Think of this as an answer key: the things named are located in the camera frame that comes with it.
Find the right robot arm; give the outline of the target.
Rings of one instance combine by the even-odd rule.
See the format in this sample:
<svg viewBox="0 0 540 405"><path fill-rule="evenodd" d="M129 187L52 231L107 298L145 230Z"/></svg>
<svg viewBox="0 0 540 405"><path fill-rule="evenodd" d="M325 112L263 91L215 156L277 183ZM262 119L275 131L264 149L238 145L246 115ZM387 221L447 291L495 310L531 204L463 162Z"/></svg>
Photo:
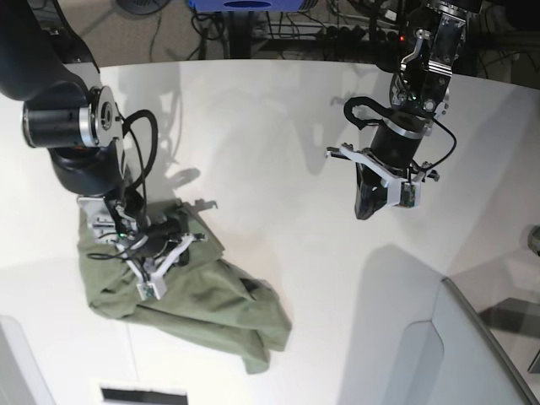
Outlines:
<svg viewBox="0 0 540 405"><path fill-rule="evenodd" d="M1 92L20 101L22 133L75 194L89 234L139 262L167 256L186 221L151 214L146 180L159 146L153 112L124 116L85 42L55 1L1 4Z"/></svg>

